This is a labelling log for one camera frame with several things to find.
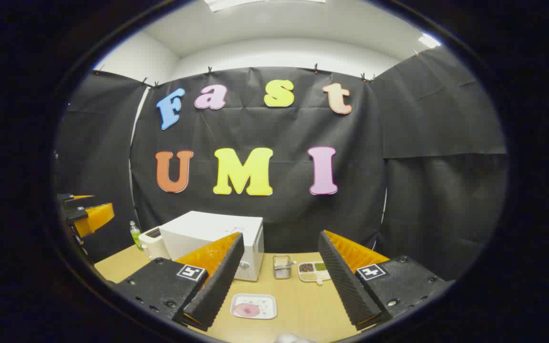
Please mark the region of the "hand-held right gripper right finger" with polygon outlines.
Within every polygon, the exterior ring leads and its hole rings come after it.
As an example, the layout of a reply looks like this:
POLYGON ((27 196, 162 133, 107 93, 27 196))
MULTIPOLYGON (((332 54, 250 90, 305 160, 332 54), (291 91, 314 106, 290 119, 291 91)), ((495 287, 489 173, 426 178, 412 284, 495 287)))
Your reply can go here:
POLYGON ((409 256, 388 258, 327 230, 319 234, 318 251, 358 330, 414 310, 452 284, 409 256))

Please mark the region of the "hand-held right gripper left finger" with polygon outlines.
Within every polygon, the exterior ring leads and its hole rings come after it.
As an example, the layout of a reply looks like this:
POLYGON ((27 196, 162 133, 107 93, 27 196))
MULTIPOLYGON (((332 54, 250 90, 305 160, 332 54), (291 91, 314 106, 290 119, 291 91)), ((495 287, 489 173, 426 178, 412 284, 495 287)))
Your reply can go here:
POLYGON ((223 305, 243 254, 244 237, 235 232, 176 260, 155 258, 112 286, 161 322, 207 331, 223 305))

